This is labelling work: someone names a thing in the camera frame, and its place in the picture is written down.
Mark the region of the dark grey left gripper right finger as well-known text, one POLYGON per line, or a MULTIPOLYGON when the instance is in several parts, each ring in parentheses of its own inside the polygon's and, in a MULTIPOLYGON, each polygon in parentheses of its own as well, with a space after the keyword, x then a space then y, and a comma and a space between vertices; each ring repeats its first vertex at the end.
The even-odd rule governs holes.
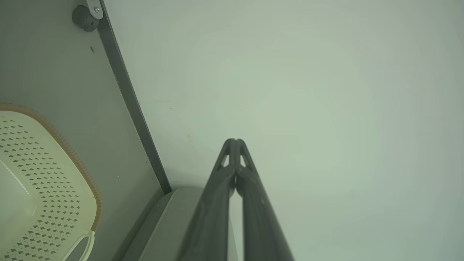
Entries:
POLYGON ((246 261, 293 261, 247 145, 241 139, 236 142, 236 190, 243 203, 244 258, 246 261))

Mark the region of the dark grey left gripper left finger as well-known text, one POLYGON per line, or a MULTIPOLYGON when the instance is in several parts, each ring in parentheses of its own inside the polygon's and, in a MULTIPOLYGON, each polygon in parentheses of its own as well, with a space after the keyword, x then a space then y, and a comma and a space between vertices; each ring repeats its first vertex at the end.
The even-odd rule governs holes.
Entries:
POLYGON ((227 139, 214 164, 181 244, 179 261, 226 261, 230 197, 236 187, 236 140, 227 139))

